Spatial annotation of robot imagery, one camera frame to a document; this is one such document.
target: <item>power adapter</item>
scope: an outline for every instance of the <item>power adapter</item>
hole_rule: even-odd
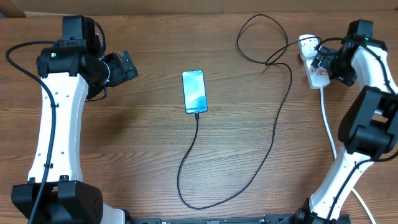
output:
[[[318,39],[315,38],[315,36],[312,34],[301,35],[300,37],[298,37],[298,39],[301,40],[298,43],[298,47],[300,49],[300,57],[304,63],[305,73],[307,74],[310,88],[313,90],[317,90],[329,85],[330,79],[328,71],[322,67],[315,68],[311,65],[313,59],[317,55],[315,47],[319,44]]]

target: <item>smartphone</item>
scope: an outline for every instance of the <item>smartphone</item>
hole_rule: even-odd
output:
[[[185,112],[188,114],[207,112],[205,76],[202,70],[183,72],[182,88]]]

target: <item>wood grain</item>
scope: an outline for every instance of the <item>wood grain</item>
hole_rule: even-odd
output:
[[[356,19],[374,21],[374,37],[389,48],[398,80],[398,13],[270,13],[290,42],[301,34],[322,38],[346,34]],[[197,142],[182,171],[181,188],[192,205],[223,200],[240,190],[265,156],[276,111],[289,84],[285,67],[245,60],[236,36],[252,14],[94,17],[106,34],[108,52],[128,50],[139,77],[109,90],[106,100],[87,103],[81,129],[85,182],[99,187],[104,201],[136,218],[253,217],[293,213],[321,184],[333,163],[323,125],[319,92],[310,90],[297,46],[280,59],[293,70],[293,85],[282,108],[275,144],[259,175],[243,194],[208,210],[191,210],[179,199],[178,165],[190,145],[195,118],[184,112],[181,72],[202,69],[209,112],[202,114]],[[1,19],[0,52],[32,40],[62,36],[61,18]],[[269,20],[255,19],[241,37],[247,54],[265,60],[284,39]],[[339,43],[328,44],[339,47]],[[12,58],[36,72],[43,45],[19,49]],[[26,181],[40,125],[38,84],[0,57],[0,222],[26,223],[11,203],[11,187]],[[338,125],[358,86],[333,82],[325,90],[328,119]],[[397,223],[398,162],[371,167],[356,185],[378,223]],[[350,195],[343,207],[353,223],[369,223]]]

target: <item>table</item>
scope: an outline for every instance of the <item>table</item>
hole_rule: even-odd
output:
[[[386,41],[389,67],[398,80],[396,11],[273,12],[289,35],[342,37],[356,19],[374,21],[374,38]],[[265,156],[275,114],[289,84],[285,67],[244,59],[236,36],[252,14],[93,17],[105,32],[107,52],[128,50],[139,77],[108,98],[85,105],[81,122],[84,181],[101,189],[105,203],[133,217],[258,217],[294,213],[326,176],[333,163],[320,112],[320,94],[309,89],[298,46],[280,62],[293,70],[293,85],[282,108],[275,144],[251,186],[239,197],[208,210],[192,210],[179,199],[176,175],[195,133],[194,115],[184,112],[181,72],[202,69],[209,112],[202,114],[197,142],[181,176],[182,193],[201,206],[240,190]],[[0,52],[33,40],[62,38],[61,18],[0,19]],[[276,24],[255,19],[241,37],[247,54],[265,60],[284,45]],[[338,48],[339,43],[328,44]],[[11,57],[37,72],[44,45],[25,47]],[[11,188],[26,182],[40,126],[38,84],[0,57],[0,220],[26,223],[11,203]],[[325,89],[326,109],[337,141],[338,125],[359,93],[338,81]],[[356,190],[378,223],[397,223],[398,161],[373,165]],[[351,194],[342,213],[353,223],[369,223]]]

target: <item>wooden surface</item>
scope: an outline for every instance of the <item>wooden surface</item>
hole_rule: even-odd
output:
[[[341,37],[356,19],[374,21],[374,37],[389,48],[398,80],[398,13],[270,13],[290,42],[301,34]],[[276,111],[289,84],[285,67],[245,60],[236,36],[252,14],[94,17],[106,34],[107,52],[128,50],[139,77],[109,89],[106,100],[85,105],[81,122],[84,181],[101,189],[104,201],[136,218],[255,217],[294,213],[319,187],[333,163],[320,112],[319,91],[310,90],[298,46],[280,59],[293,70],[289,97],[279,117],[272,152],[252,185],[236,199],[208,210],[191,210],[179,199],[178,165],[195,132],[184,111],[181,72],[202,69],[209,112],[202,114],[197,142],[182,171],[181,188],[196,206],[223,200],[241,189],[271,141]],[[0,52],[32,40],[57,40],[61,18],[0,19]],[[241,38],[248,55],[265,60],[284,39],[271,21],[256,19]],[[339,47],[339,43],[330,44]],[[45,47],[17,50],[12,58],[37,72]],[[38,84],[0,57],[0,223],[26,223],[11,203],[11,187],[26,182],[39,133]],[[326,88],[328,119],[338,125],[359,93],[333,82]],[[372,166],[356,185],[378,223],[398,223],[398,161]],[[369,223],[352,194],[343,207],[353,223]]]

